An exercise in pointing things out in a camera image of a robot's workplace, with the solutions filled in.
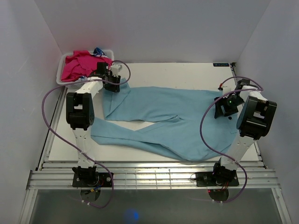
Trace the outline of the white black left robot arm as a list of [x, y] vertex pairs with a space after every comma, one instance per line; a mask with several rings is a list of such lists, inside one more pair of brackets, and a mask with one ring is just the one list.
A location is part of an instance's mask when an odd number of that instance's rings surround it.
[[119, 92], [122, 66], [113, 63], [97, 63], [96, 70], [81, 88], [66, 96], [66, 121], [75, 136], [78, 151], [78, 165], [72, 168], [73, 186], [93, 187], [99, 183], [96, 171], [91, 139], [91, 126], [95, 120], [93, 98], [102, 89]]

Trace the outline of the light blue trousers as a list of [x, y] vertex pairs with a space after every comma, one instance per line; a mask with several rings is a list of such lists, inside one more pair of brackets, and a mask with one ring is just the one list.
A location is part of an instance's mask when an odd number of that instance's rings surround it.
[[135, 87], [103, 91], [104, 118], [96, 118], [92, 139], [180, 161], [204, 161], [227, 153], [236, 135], [237, 116], [215, 119], [217, 91]]

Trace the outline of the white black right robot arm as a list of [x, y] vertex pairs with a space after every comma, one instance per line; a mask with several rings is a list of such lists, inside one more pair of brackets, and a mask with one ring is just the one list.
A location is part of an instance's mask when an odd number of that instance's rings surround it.
[[261, 137], [268, 134], [277, 103], [262, 96], [261, 87], [251, 84], [251, 80], [242, 77], [236, 84], [235, 92], [223, 98], [215, 98], [214, 118], [229, 117], [242, 111], [236, 122], [237, 133], [226, 156], [221, 156], [213, 167], [211, 180], [214, 184], [228, 186], [237, 181], [237, 163], [245, 155], [248, 148]]

